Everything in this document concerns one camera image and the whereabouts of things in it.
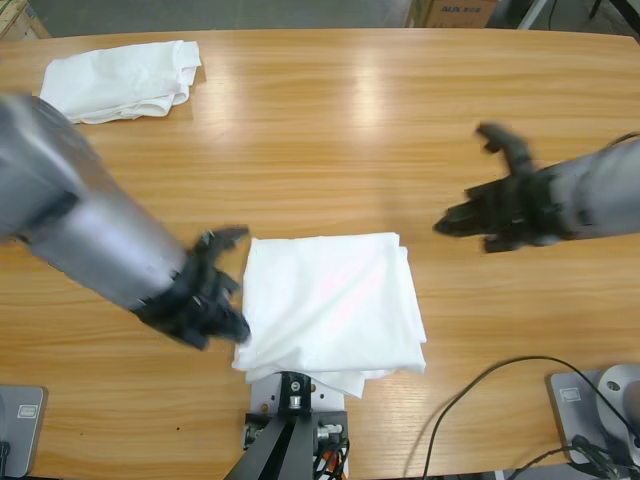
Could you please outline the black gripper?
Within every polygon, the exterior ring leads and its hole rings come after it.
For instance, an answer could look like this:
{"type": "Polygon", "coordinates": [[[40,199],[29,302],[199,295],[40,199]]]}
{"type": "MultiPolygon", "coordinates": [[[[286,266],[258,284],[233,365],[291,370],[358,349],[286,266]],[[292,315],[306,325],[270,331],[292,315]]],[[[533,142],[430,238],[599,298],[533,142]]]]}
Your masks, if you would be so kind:
{"type": "Polygon", "coordinates": [[[193,249],[171,288],[144,300],[132,313],[147,326],[198,350],[206,349],[212,337],[246,343],[251,329],[231,304],[239,284],[215,266],[221,253],[220,247],[193,249]]]}
{"type": "Polygon", "coordinates": [[[433,225],[439,234],[483,236],[487,253],[515,251],[573,240],[561,219],[563,207],[553,199],[549,173],[509,175],[466,191],[469,202],[455,205],[433,225]]]}

